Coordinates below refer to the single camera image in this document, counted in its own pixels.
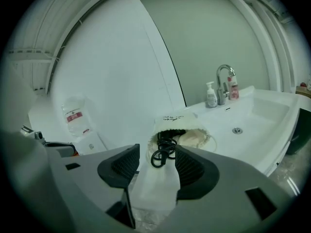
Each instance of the hand soap bottle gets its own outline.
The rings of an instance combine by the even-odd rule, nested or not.
[[[212,84],[214,82],[208,82],[207,85],[207,104],[209,107],[213,108],[217,106],[217,96],[215,91],[212,89]]]

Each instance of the sink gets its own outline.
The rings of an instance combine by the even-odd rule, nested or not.
[[[184,110],[194,113],[210,132],[204,150],[239,159],[269,176],[285,155],[300,107],[311,110],[311,100],[250,86],[240,90],[239,100],[227,100],[216,108],[202,102]],[[159,169],[148,163],[142,165],[130,193],[132,207],[167,215],[175,207],[180,189],[174,160],[167,160]]]
[[[294,131],[299,114],[298,96],[257,90],[240,91],[240,99],[206,108],[205,103],[185,108],[207,128],[211,139],[205,150],[247,162],[265,175]]]

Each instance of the faucet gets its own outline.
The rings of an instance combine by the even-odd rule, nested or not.
[[[217,76],[217,99],[218,99],[218,105],[224,105],[225,104],[225,99],[228,97],[229,91],[227,88],[226,83],[224,82],[224,91],[222,90],[221,82],[220,82],[220,71],[222,69],[227,69],[229,71],[229,76],[235,76],[235,72],[233,68],[229,65],[221,65],[218,67],[216,76]]]

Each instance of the sink drain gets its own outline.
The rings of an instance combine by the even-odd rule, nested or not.
[[[233,132],[234,134],[242,134],[243,130],[240,129],[240,128],[234,128],[234,129],[232,130],[232,132]]]

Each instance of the faucet handle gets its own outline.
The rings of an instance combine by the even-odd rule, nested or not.
[[[228,87],[227,87],[227,84],[224,82],[224,97],[226,98],[228,96]]]

